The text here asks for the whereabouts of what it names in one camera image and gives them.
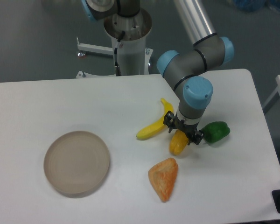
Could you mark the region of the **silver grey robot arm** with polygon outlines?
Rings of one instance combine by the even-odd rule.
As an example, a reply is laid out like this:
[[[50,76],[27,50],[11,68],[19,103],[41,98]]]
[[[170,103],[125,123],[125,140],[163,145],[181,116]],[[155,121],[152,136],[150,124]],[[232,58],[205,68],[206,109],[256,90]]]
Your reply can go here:
[[[204,133],[197,129],[210,103],[213,87],[202,74],[234,57],[232,42],[215,32],[199,0],[174,2],[193,49],[184,55],[169,50],[156,64],[162,77],[179,98],[176,112],[167,110],[161,122],[169,130],[180,130],[189,143],[199,144]],[[111,56],[116,76],[143,75],[148,70],[146,38],[152,29],[150,14],[138,0],[83,0],[91,21],[103,20],[112,41]]]

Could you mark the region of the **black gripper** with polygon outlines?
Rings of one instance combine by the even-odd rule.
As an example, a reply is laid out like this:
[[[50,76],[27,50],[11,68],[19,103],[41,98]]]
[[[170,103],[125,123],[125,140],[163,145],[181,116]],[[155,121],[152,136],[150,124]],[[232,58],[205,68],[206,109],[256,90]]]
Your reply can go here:
[[[168,132],[171,133],[174,129],[179,129],[187,136],[188,145],[194,143],[199,145],[204,137],[202,130],[197,130],[197,126],[200,122],[200,118],[187,118],[180,111],[177,111],[176,115],[172,111],[167,111],[164,115],[163,124],[168,127]]]

